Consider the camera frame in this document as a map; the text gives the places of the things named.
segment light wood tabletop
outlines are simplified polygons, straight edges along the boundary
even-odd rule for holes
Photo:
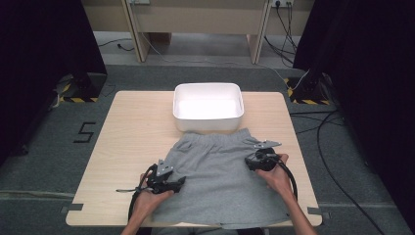
[[[165,159],[170,148],[181,138],[172,114],[173,91],[119,91],[102,127],[88,166],[85,169],[73,204],[80,211],[69,211],[71,226],[124,226],[133,189],[140,174]],[[299,190],[299,204],[311,224],[320,225],[314,191],[302,158],[299,142],[285,103],[278,92],[242,92],[245,113],[240,124],[258,140],[282,143],[277,153],[290,156],[287,167]],[[290,221],[271,226],[291,226]],[[189,223],[159,223],[149,217],[143,226],[206,226]]]

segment black cable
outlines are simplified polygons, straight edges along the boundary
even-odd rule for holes
[[[281,15],[280,15],[280,12],[278,11],[278,7],[277,8],[275,8],[276,10],[277,10],[277,16],[278,16],[278,18],[280,19],[280,22],[281,22],[281,24],[282,24],[282,26],[283,26],[283,28],[284,28],[284,31],[286,32],[286,40],[288,40],[290,43],[291,43],[291,45],[293,46],[293,48],[295,49],[295,50],[297,50],[297,45],[296,45],[296,43],[294,42],[294,40],[293,40],[293,37],[292,37],[292,35],[291,35],[291,33],[287,30],[287,28],[286,28],[286,26],[285,26],[285,24],[284,24],[284,21],[283,21],[283,19],[281,18]]]
[[[282,49],[277,48],[276,46],[272,45],[269,41],[268,38],[266,36],[264,36],[265,41],[268,43],[268,45],[271,47],[271,49],[281,58],[284,58],[286,61],[290,62],[291,64],[293,64],[294,62],[292,60],[290,60],[288,57],[286,57],[283,53],[291,53],[291,52],[287,52],[284,51]]]
[[[98,46],[99,46],[99,47],[102,47],[102,46],[108,45],[108,44],[110,44],[110,43],[112,43],[112,42],[117,42],[117,41],[125,41],[125,40],[132,40],[132,39],[131,39],[131,38],[121,38],[121,39],[116,39],[116,40],[112,40],[112,41],[106,42],[106,43],[101,44],[101,45],[98,45]]]
[[[317,147],[318,147],[318,153],[320,155],[321,161],[323,162],[323,165],[326,167],[327,172],[329,173],[330,177],[333,179],[333,181],[336,183],[336,185],[339,187],[339,189],[356,205],[356,207],[369,219],[369,221],[375,226],[375,228],[381,233],[385,234],[382,229],[376,224],[376,222],[373,220],[373,218],[351,197],[351,195],[346,192],[346,190],[342,187],[342,185],[339,183],[339,181],[335,178],[332,171],[327,166],[326,160],[324,159],[323,152],[321,150],[320,146],[320,130],[321,127],[326,123],[327,119],[334,114],[336,111],[333,111],[329,113],[321,122],[321,124],[318,126],[317,129]]]
[[[291,117],[294,117],[294,118],[307,118],[307,119],[319,120],[319,121],[322,121],[323,120],[323,119],[320,119],[320,118],[308,117],[308,116],[298,116],[298,115],[291,115]],[[331,124],[334,124],[334,125],[344,126],[344,124],[342,124],[342,123],[333,122],[333,120],[339,119],[339,118],[342,118],[342,117],[334,117],[334,118],[328,120],[327,122],[329,122]]]
[[[280,52],[280,53],[287,53],[287,54],[290,54],[290,55],[295,55],[295,54],[296,54],[296,53],[294,53],[294,52],[285,51],[285,50],[282,50],[282,49],[280,49],[280,48],[278,48],[278,47],[276,47],[276,46],[272,45],[272,44],[268,41],[268,38],[267,38],[266,36],[264,36],[264,39],[266,40],[266,42],[268,43],[268,45],[269,45],[272,49],[275,49],[275,50],[277,50],[277,51],[278,51],[278,52]]]
[[[294,51],[297,52],[297,45],[294,42],[293,35],[291,34],[291,23],[293,21],[293,4],[291,2],[287,3],[287,9],[288,9],[288,32],[289,37],[291,38],[291,43],[294,48]]]
[[[330,123],[332,123],[332,124],[336,124],[336,125],[341,125],[341,126],[343,126],[343,124],[338,124],[338,123],[332,122],[332,120],[337,119],[337,118],[341,118],[341,117],[335,117],[335,118],[333,118],[333,119],[328,120],[327,122],[330,122]],[[296,135],[298,135],[298,134],[303,134],[303,133],[305,133],[305,132],[308,132],[308,131],[311,131],[311,130],[315,130],[315,129],[317,129],[317,128],[318,128],[318,126],[315,126],[315,127],[312,127],[312,128],[306,129],[306,130],[302,130],[302,131],[296,132]]]

